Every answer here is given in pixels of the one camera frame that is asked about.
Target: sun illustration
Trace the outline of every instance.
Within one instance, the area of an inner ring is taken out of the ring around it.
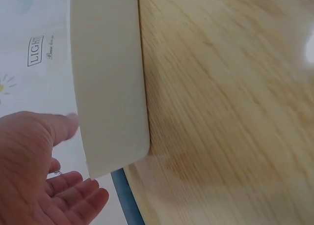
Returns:
[[[9,77],[8,74],[5,74],[4,77],[0,79],[0,95],[10,95],[10,88],[16,85],[16,83],[14,83],[14,78],[14,76]]]

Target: blue edge strip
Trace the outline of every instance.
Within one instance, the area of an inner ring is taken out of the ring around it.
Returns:
[[[128,225],[145,225],[123,169],[112,172],[111,177]]]

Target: fingernail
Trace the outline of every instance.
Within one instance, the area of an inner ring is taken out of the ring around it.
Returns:
[[[76,113],[67,114],[67,118],[69,118],[70,120],[72,120],[75,123],[79,122],[79,116]]]

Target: hand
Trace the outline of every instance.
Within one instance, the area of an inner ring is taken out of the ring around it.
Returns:
[[[0,118],[0,225],[87,225],[108,201],[96,180],[60,169],[52,148],[79,126],[68,116],[19,112]]]

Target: wood grain surface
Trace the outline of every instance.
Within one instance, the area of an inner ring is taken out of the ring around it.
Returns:
[[[314,224],[314,0],[139,4],[146,224]]]

